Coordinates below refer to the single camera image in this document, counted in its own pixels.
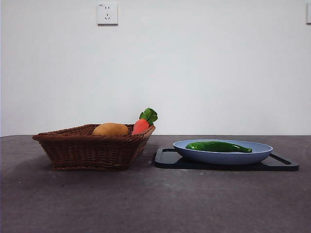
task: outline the wall outlet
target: wall outlet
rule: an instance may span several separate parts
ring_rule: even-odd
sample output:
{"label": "wall outlet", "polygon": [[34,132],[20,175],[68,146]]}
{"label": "wall outlet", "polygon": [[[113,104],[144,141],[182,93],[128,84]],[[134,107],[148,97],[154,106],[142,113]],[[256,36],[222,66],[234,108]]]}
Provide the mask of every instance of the wall outlet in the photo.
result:
{"label": "wall outlet", "polygon": [[97,25],[117,25],[118,24],[118,4],[100,2],[97,4]]}

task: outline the plate rim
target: plate rim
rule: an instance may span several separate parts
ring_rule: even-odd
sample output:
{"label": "plate rim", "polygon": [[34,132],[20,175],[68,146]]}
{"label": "plate rim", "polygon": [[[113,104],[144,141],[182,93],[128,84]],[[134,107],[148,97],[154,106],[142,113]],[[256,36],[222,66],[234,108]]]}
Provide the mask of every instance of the plate rim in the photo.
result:
{"label": "plate rim", "polygon": [[241,141],[241,140],[231,140],[231,139],[189,139],[189,140],[181,140],[181,141],[177,141],[173,143],[174,147],[183,149],[183,150],[190,150],[190,151],[200,151],[200,152],[208,152],[208,153],[212,153],[212,154],[219,154],[219,153],[223,153],[223,154],[237,154],[235,152],[215,152],[215,151],[204,151],[204,150],[192,150],[192,149],[187,149],[187,148],[182,148],[182,147],[178,147],[176,146],[176,143],[178,142],[185,142],[185,141],[201,141],[201,140],[208,140],[208,141],[236,141],[236,142],[248,142],[248,143],[252,143],[252,144],[260,144],[260,145],[265,145],[268,146],[270,149],[269,150],[265,150],[265,151],[260,151],[260,152],[250,152],[250,153],[243,153],[243,152],[238,152],[238,153],[242,153],[242,154],[258,154],[258,153],[266,153],[266,152],[272,152],[273,151],[273,147],[264,143],[259,143],[259,142],[250,142],[250,141]]}

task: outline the potato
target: potato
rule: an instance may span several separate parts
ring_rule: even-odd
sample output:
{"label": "potato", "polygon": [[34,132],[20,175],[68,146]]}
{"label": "potato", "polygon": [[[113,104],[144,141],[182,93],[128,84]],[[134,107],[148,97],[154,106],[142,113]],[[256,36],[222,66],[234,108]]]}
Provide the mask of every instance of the potato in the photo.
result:
{"label": "potato", "polygon": [[101,124],[93,131],[93,135],[124,136],[128,134],[126,125],[117,123]]}

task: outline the basket rim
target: basket rim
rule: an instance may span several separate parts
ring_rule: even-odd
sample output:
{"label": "basket rim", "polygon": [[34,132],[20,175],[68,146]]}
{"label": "basket rim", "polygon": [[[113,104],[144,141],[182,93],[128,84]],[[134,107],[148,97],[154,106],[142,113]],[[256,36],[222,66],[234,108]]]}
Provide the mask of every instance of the basket rim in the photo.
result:
{"label": "basket rim", "polygon": [[78,126],[78,127],[73,127],[73,128],[68,128],[68,129],[61,129],[61,130],[56,130],[56,131],[49,131],[49,132],[44,132],[44,133],[38,133],[36,135],[33,135],[33,140],[40,140],[40,139],[56,139],[56,138],[62,138],[64,140],[84,140],[84,139],[88,139],[88,140],[92,140],[92,141],[102,141],[102,140],[106,140],[106,141],[120,141],[120,140],[130,140],[130,139],[143,139],[146,137],[149,137],[152,132],[156,129],[156,127],[154,125],[149,126],[148,129],[144,130],[141,133],[132,135],[124,135],[124,136],[107,136],[107,135],[74,135],[71,133],[57,133],[57,132],[61,132],[61,131],[69,131],[69,130],[77,130],[77,129],[83,129],[89,126],[98,126],[100,124],[86,124],[86,125],[82,125],[82,126]]}

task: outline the green leaves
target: green leaves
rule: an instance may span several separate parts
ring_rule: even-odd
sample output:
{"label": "green leaves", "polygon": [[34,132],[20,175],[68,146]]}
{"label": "green leaves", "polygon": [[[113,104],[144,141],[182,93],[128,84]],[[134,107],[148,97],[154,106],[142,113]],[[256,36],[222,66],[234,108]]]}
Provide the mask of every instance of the green leaves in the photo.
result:
{"label": "green leaves", "polygon": [[147,108],[143,113],[140,114],[139,118],[145,119],[149,125],[154,125],[153,122],[157,120],[157,113],[155,110]]}

